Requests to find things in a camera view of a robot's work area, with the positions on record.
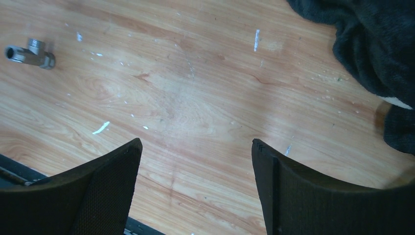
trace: wooden surface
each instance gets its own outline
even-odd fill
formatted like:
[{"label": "wooden surface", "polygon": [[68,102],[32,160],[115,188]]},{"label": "wooden surface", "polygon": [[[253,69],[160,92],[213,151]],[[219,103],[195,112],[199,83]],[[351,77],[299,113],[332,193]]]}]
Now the wooden surface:
[{"label": "wooden surface", "polygon": [[1,48],[34,37],[57,60],[1,58],[0,152],[54,175],[139,137],[130,216],[166,234],[265,234],[254,138],[358,185],[415,178],[382,140],[389,106],[335,60],[334,28],[284,0],[3,0],[0,19]]}]

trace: metal pipe fitting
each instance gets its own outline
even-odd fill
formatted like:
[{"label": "metal pipe fitting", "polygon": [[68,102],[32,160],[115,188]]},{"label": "metal pipe fitting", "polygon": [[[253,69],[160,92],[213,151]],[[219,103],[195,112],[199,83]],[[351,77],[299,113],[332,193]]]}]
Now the metal pipe fitting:
[{"label": "metal pipe fitting", "polygon": [[42,69],[51,70],[55,67],[55,56],[45,51],[45,43],[29,38],[27,49],[9,45],[4,50],[9,61],[35,65]]}]

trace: black towel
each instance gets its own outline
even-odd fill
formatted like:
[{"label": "black towel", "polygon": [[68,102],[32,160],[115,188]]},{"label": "black towel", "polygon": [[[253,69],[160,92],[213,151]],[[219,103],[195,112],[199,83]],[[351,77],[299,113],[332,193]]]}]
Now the black towel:
[{"label": "black towel", "polygon": [[337,29],[333,53],[393,106],[384,140],[415,155],[415,0],[287,0],[303,18]]}]

